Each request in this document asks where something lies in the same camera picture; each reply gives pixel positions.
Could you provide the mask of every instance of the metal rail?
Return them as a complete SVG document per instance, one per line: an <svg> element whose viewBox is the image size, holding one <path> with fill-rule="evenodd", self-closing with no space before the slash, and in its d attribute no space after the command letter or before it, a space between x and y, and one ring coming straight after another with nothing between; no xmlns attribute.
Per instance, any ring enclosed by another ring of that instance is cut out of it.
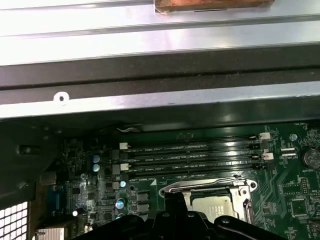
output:
<svg viewBox="0 0 320 240"><path fill-rule="evenodd" d="M0 1L0 66L320 42L319 0L154 11L151 0Z"/></svg>

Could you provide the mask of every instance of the motherboard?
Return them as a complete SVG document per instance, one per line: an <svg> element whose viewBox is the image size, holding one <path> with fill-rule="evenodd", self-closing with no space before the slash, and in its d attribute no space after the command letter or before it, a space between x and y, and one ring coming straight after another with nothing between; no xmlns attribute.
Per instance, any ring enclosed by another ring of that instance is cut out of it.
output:
<svg viewBox="0 0 320 240"><path fill-rule="evenodd" d="M77 218L75 237L128 214L155 218L165 192L179 191L212 223L229 215L288 240L316 240L319 147L316 122L65 139L50 212Z"/></svg>

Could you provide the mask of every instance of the integrated circuit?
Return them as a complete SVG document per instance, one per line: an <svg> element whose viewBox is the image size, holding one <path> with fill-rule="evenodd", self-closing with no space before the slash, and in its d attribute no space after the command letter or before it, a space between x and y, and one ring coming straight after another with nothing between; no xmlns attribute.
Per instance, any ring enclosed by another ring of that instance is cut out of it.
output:
<svg viewBox="0 0 320 240"><path fill-rule="evenodd" d="M214 223L216 218L223 215L238 218L238 214L233 210L231 198L226 195L196 198L192 201L192 209L204 213L212 223Z"/></svg>
<svg viewBox="0 0 320 240"><path fill-rule="evenodd" d="M291 212L294 217L306 216L308 207L305 199L293 199L291 201Z"/></svg>
<svg viewBox="0 0 320 240"><path fill-rule="evenodd" d="M147 212L149 212L149 205L148 204L138 204L137 211L139 213L147 213Z"/></svg>
<svg viewBox="0 0 320 240"><path fill-rule="evenodd" d="M94 192L88 193L88 200L93 200L93 199L95 199L95 197L96 197L96 194Z"/></svg>
<svg viewBox="0 0 320 240"><path fill-rule="evenodd" d="M138 201L138 202L145 202L145 201L147 201L148 200L148 193L146 193L146 192L139 192L138 194L137 194L137 197L136 197L136 200Z"/></svg>
<svg viewBox="0 0 320 240"><path fill-rule="evenodd" d="M104 220L108 221L108 222L111 221L112 220L112 213L110 213L110 212L105 213Z"/></svg>
<svg viewBox="0 0 320 240"><path fill-rule="evenodd" d="M298 195L301 194L300 184L285 184L282 186L283 195Z"/></svg>
<svg viewBox="0 0 320 240"><path fill-rule="evenodd" d="M72 188L72 194L80 194L80 188L79 187Z"/></svg>

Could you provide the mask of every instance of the cpu socket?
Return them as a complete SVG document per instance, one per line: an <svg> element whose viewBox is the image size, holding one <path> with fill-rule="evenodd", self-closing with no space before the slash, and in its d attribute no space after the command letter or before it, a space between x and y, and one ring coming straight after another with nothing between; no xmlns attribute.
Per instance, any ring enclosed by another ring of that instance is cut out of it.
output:
<svg viewBox="0 0 320 240"><path fill-rule="evenodd" d="M252 224L251 192L257 186L255 181L240 176L177 181L161 188L159 195L182 192L188 210L203 213L211 223L227 215Z"/></svg>

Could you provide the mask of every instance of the metal panel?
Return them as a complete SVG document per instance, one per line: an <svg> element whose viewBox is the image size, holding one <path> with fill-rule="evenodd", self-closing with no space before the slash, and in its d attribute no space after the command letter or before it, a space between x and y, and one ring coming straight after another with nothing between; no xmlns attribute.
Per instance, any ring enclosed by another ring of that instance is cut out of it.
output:
<svg viewBox="0 0 320 240"><path fill-rule="evenodd" d="M304 69L122 81L93 81L93 83L86 84L62 84L41 88L33 86L32 88L26 89L0 91L0 105L52 101L54 95L58 92L67 92L71 99L84 99L279 83L314 82L319 80L319 75L319 69Z"/></svg>
<svg viewBox="0 0 320 240"><path fill-rule="evenodd" d="M110 129L115 123L139 124L143 131L161 131L306 121L320 118L319 103L320 95L295 96L44 115L30 119L54 125L63 135L74 137Z"/></svg>
<svg viewBox="0 0 320 240"><path fill-rule="evenodd" d="M151 1L141 0L13 0L0 8L6 9L0 12L6 22L0 26L2 66L320 41L318 0L168 15L156 14Z"/></svg>
<svg viewBox="0 0 320 240"><path fill-rule="evenodd" d="M33 200L35 182L56 157L53 129L37 122L0 122L0 208Z"/></svg>
<svg viewBox="0 0 320 240"><path fill-rule="evenodd" d="M0 118L118 111L166 106L222 104L228 102L301 98L319 95L320 81L82 99L69 99L70 96L68 93L63 92L57 93L53 101L0 105Z"/></svg>
<svg viewBox="0 0 320 240"><path fill-rule="evenodd" d="M64 240L65 229L63 227L39 229L38 240Z"/></svg>
<svg viewBox="0 0 320 240"><path fill-rule="evenodd" d="M145 56L131 57L112 57L90 60L75 60L62 61L52 63L25 64L25 65L9 65L0 66L0 94L1 103L12 104L23 101L25 97L20 94L15 94L14 98L6 98L3 90L13 89L36 89L41 87L37 94L33 94L32 102L48 101L52 99L53 94L49 94L45 99L41 98L44 87L66 86L79 84L97 84L110 83L113 86L110 89L122 88L121 82L130 80L132 87L129 91L116 91L115 95L122 94L138 94L138 84L135 81L144 80L143 84L147 89L148 85L152 85L154 80L167 79L168 81L186 76L208 76L212 77L212 82L215 82L215 76L225 76L230 79L230 75L238 75L241 73L252 73L248 79L247 85L255 85L262 77L255 73L266 71L279 71L273 75L273 80L266 80L264 84L281 84L288 83L286 78L293 79L295 77L287 76L285 72L291 73L293 70L306 70L306 76L301 77L301 82L317 81L316 68L320 67L320 58L317 53L320 52L320 44L318 45L303 45L303 46L288 46L288 47L269 47L269 48L247 48L238 50L220 50L220 51L199 51L177 54L158 54ZM201 81L195 79L192 83L194 88L199 89L196 85L200 85ZM81 88L73 86L73 88L81 91ZM177 87L168 91L179 91ZM86 89L82 91L86 94L83 97L96 97L96 90Z"/></svg>

